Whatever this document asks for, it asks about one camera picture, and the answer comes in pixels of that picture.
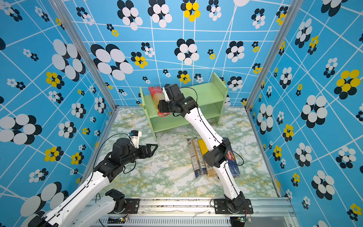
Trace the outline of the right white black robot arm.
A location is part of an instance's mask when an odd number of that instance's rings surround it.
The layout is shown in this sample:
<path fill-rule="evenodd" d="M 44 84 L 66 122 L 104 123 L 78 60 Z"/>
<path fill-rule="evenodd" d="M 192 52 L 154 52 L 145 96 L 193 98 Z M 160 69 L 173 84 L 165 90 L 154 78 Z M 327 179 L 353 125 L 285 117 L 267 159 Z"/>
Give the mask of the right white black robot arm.
<path fill-rule="evenodd" d="M 217 173 L 230 212 L 237 214 L 244 209 L 247 214 L 253 214 L 251 201 L 245 198 L 230 171 L 227 157 L 231 146 L 230 141 L 224 140 L 217 134 L 202 114 L 197 100 L 191 96 L 185 97 L 177 84 L 166 84 L 163 87 L 163 94 L 164 99 L 158 104 L 159 110 L 163 113 L 182 116 L 205 142 L 208 151 L 203 155 L 203 159 Z"/>

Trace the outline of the red spaghetti package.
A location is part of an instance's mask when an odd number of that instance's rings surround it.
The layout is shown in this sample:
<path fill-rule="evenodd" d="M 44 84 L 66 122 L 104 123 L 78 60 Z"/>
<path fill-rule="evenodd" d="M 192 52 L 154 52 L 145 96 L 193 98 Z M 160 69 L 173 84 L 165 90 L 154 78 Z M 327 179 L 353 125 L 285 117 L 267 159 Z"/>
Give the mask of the red spaghetti package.
<path fill-rule="evenodd" d="M 160 112 L 159 107 L 158 107 L 159 101 L 160 100 L 165 100 L 162 88 L 160 86 L 152 86 L 152 87 L 149 87 L 148 90 L 149 90 L 150 95 L 151 95 L 151 97 L 153 99 L 153 103 L 154 103 L 154 106 L 156 108 L 157 114 L 160 117 L 168 116 L 169 113 Z"/>

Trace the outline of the clear blue-label spaghetti package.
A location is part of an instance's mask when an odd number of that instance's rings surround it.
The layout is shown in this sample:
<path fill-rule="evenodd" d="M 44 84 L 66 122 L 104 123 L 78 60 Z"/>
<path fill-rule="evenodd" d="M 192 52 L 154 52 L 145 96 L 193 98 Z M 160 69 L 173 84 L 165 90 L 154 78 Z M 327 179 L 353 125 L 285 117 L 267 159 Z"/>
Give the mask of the clear blue-label spaghetti package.
<path fill-rule="evenodd" d="M 197 138 L 187 138 L 187 143 L 195 177 L 198 178 L 202 175 L 206 175 L 207 168 Z"/>

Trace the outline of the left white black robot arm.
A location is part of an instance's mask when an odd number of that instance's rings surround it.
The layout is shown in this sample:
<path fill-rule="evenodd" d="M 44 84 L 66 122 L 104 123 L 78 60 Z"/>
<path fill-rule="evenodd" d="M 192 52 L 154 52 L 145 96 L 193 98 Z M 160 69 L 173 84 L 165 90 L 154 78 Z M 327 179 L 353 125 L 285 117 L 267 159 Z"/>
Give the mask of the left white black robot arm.
<path fill-rule="evenodd" d="M 91 207 L 86 206 L 124 171 L 127 164 L 154 155 L 158 145 L 139 145 L 138 140 L 138 137 L 118 139 L 113 144 L 112 151 L 97 164 L 89 178 L 75 192 L 43 217 L 33 217 L 27 226 L 90 227 L 106 214 L 130 212 L 131 207 L 127 204 L 125 195 L 116 189 L 109 190 Z"/>

